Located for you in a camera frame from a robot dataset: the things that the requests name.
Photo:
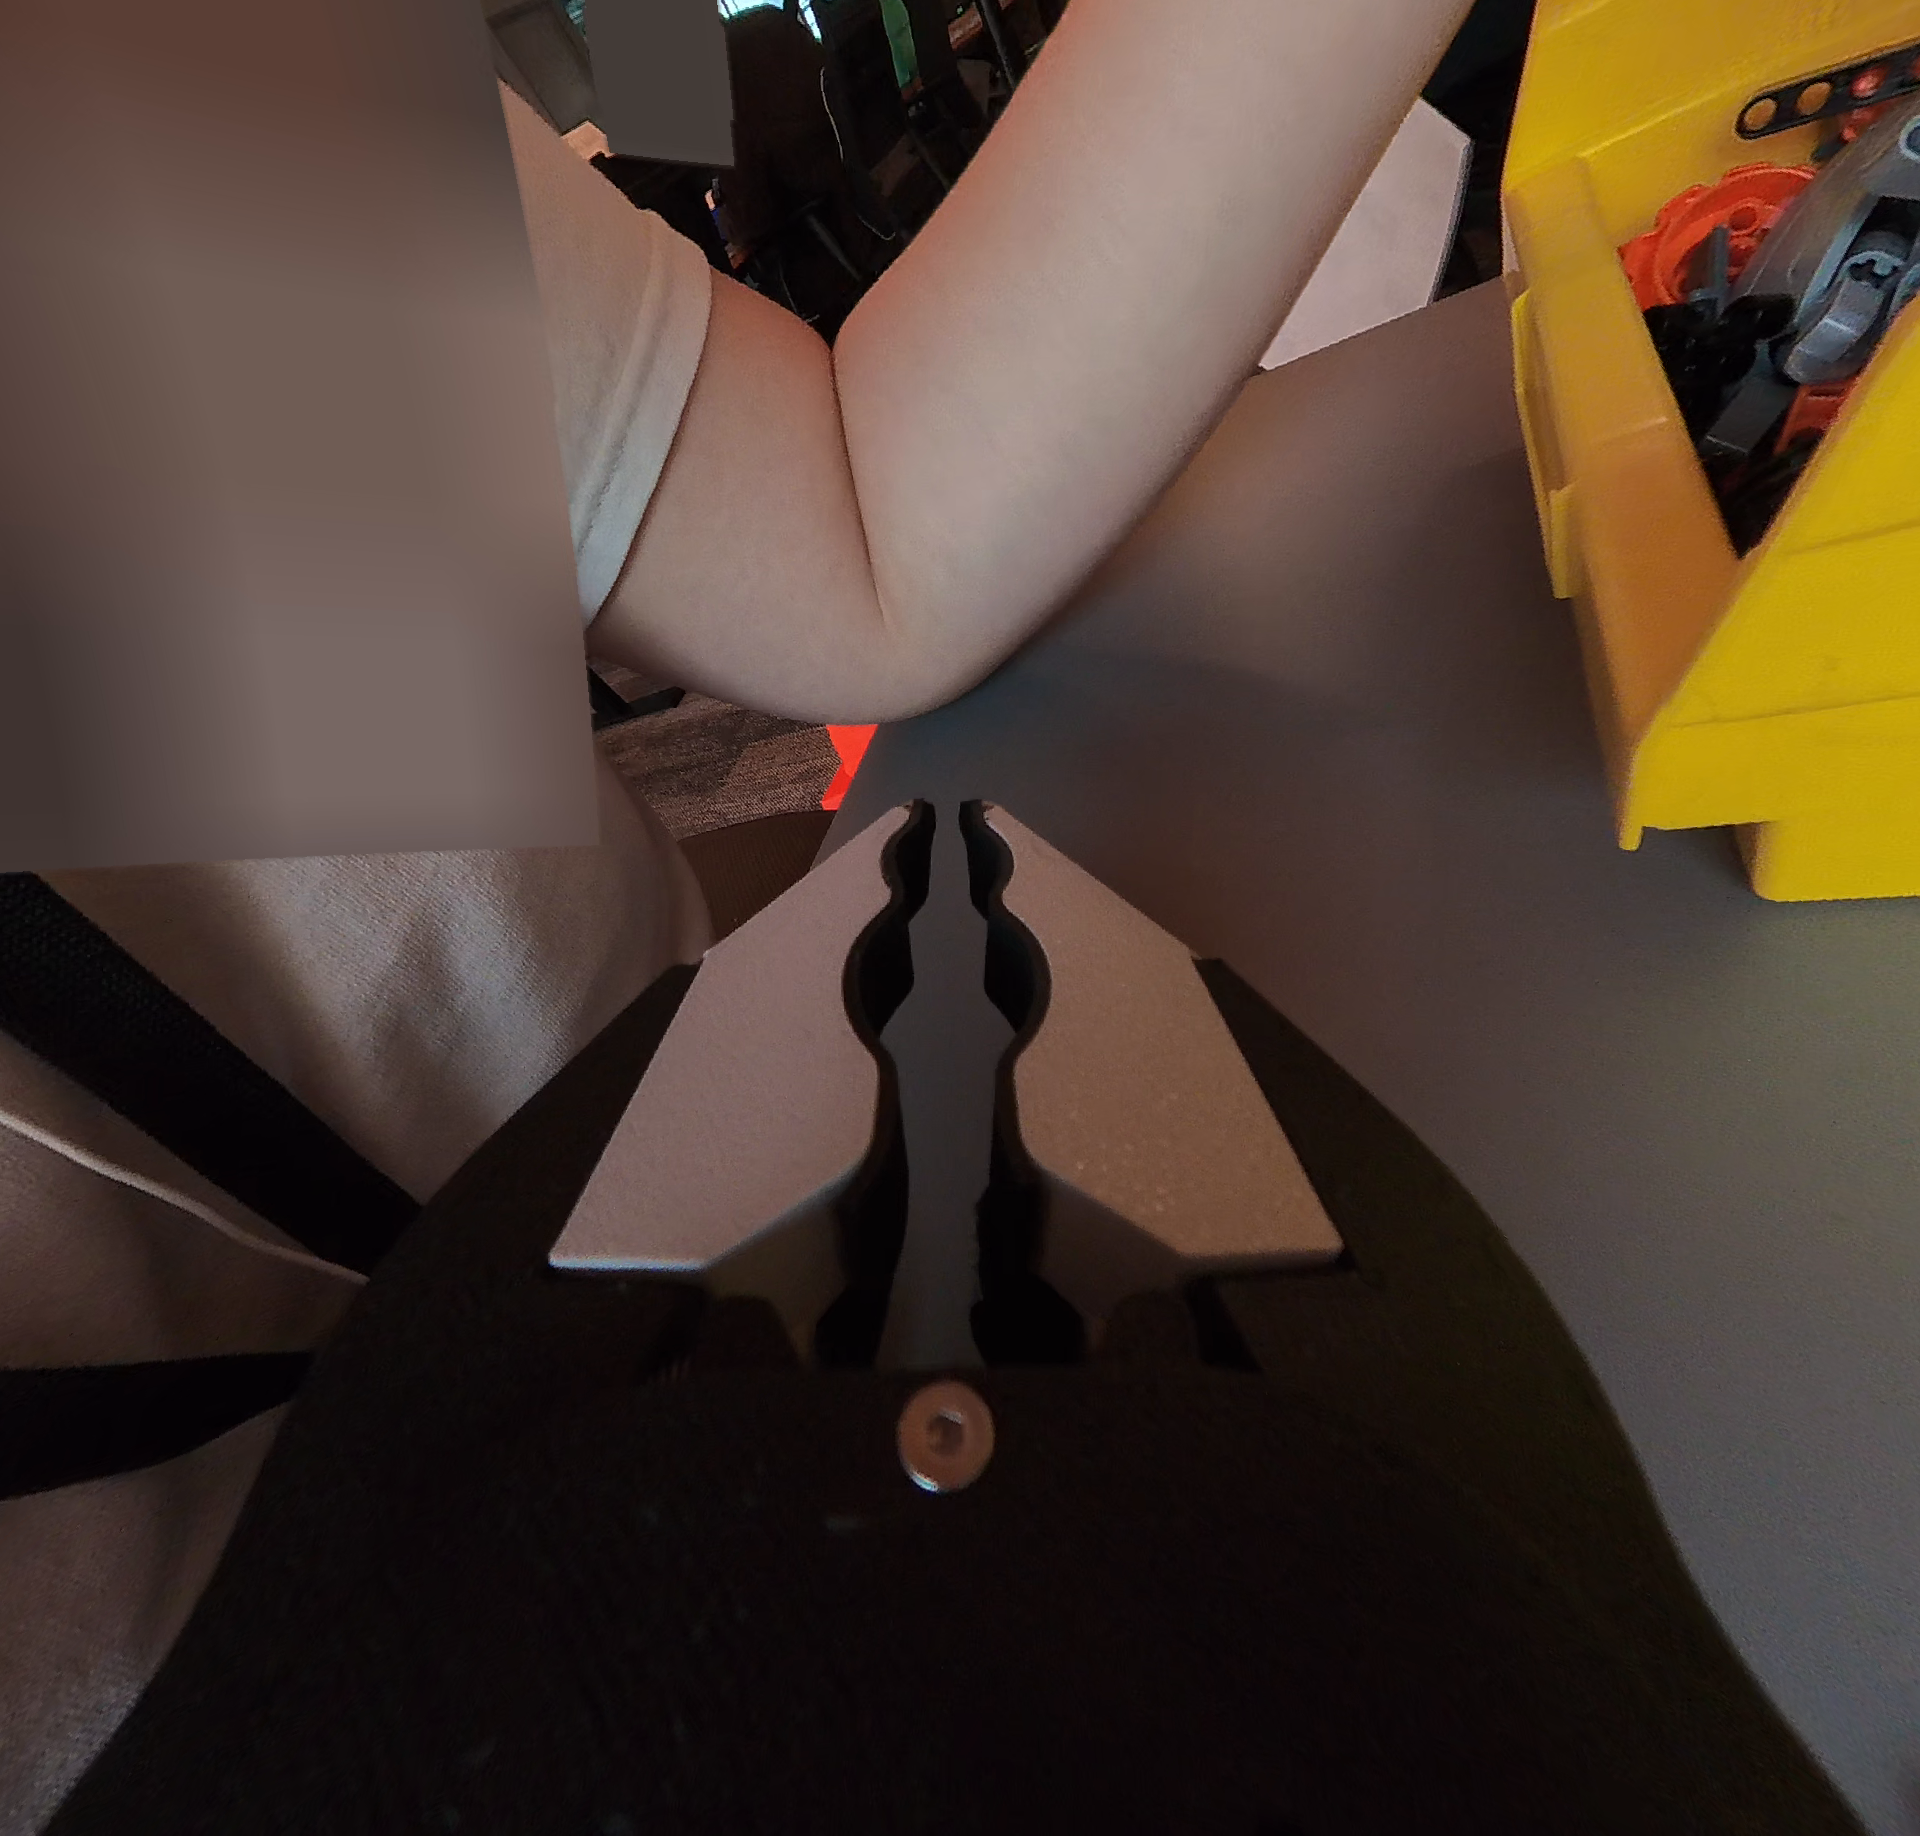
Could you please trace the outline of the yellow plastic bin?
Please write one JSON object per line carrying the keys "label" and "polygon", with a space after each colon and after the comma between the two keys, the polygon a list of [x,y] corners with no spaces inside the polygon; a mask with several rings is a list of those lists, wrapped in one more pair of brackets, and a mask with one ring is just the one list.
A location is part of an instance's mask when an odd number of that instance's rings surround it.
{"label": "yellow plastic bin", "polygon": [[1916,300],[1736,553],[1621,247],[1760,92],[1916,45],[1919,0],[1539,0],[1502,168],[1516,402],[1619,840],[1728,825],[1776,902],[1916,895]]}

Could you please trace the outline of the person's beige shirt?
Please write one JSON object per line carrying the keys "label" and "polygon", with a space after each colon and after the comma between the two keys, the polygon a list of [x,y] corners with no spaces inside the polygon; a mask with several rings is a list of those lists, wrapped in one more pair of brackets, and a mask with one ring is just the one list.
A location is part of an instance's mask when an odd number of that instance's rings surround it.
{"label": "person's beige shirt", "polygon": [[[708,263],[509,87],[584,625],[612,597],[708,341]],[[415,1200],[435,1196],[707,930],[604,763],[598,845],[102,869],[53,886]],[[347,1279],[4,1037],[7,1368],[306,1352]],[[4,1833],[36,1833],[166,1655],[264,1455],[257,1425],[133,1486],[4,1512]]]}

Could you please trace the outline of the white background table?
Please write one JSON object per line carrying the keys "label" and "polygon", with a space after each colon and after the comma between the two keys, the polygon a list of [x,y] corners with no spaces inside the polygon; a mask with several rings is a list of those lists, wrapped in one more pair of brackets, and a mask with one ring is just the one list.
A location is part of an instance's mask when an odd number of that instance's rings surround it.
{"label": "white background table", "polygon": [[1430,304],[1453,250],[1473,150],[1473,140],[1429,100],[1413,103],[1262,353],[1262,370],[1306,358]]}

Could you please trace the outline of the person's left forearm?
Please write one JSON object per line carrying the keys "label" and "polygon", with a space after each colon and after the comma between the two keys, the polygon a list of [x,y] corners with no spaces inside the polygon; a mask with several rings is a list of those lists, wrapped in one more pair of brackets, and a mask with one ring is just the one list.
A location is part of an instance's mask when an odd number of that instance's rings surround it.
{"label": "person's left forearm", "polygon": [[1069,0],[834,345],[716,281],[617,666],[911,721],[1089,580],[1237,402],[1477,0]]}

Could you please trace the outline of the orange gear piece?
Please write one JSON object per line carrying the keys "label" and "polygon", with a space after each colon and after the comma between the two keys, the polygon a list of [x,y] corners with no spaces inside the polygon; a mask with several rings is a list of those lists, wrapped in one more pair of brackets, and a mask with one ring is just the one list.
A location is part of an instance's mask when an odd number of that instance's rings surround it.
{"label": "orange gear piece", "polygon": [[1814,176],[1812,164],[1740,164],[1663,205],[1653,229],[1619,250],[1638,309],[1648,312],[1684,300],[1690,258],[1715,230],[1730,235],[1730,281],[1736,282]]}

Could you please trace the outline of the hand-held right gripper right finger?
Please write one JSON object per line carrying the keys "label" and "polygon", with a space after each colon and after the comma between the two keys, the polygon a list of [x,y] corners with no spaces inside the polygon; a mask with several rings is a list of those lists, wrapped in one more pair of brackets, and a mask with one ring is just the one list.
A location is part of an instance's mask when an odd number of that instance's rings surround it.
{"label": "hand-held right gripper right finger", "polygon": [[1336,1262],[1201,959],[1009,808],[969,801],[961,826],[1013,1032],[974,1227],[981,1356],[1070,1364],[1132,1296]]}

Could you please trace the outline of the pile of building pieces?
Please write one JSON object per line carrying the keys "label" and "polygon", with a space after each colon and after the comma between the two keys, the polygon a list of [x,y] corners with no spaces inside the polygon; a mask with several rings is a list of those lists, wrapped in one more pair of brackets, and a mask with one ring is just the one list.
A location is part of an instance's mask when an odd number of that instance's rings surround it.
{"label": "pile of building pieces", "polygon": [[1919,47],[1856,58],[1753,97],[1753,145],[1812,130],[1816,168],[1739,279],[1718,226],[1689,292],[1644,312],[1684,431],[1736,555],[1784,509],[1838,411],[1916,300]]}

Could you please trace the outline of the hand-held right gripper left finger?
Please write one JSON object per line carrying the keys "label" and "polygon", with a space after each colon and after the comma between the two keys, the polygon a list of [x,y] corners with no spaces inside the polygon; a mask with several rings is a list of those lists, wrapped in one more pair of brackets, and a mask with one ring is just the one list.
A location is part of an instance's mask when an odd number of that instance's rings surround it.
{"label": "hand-held right gripper left finger", "polygon": [[909,1211],[883,1044],[914,986],[935,808],[902,804],[712,947],[549,1253],[560,1272],[766,1300],[821,1364],[870,1364]]}

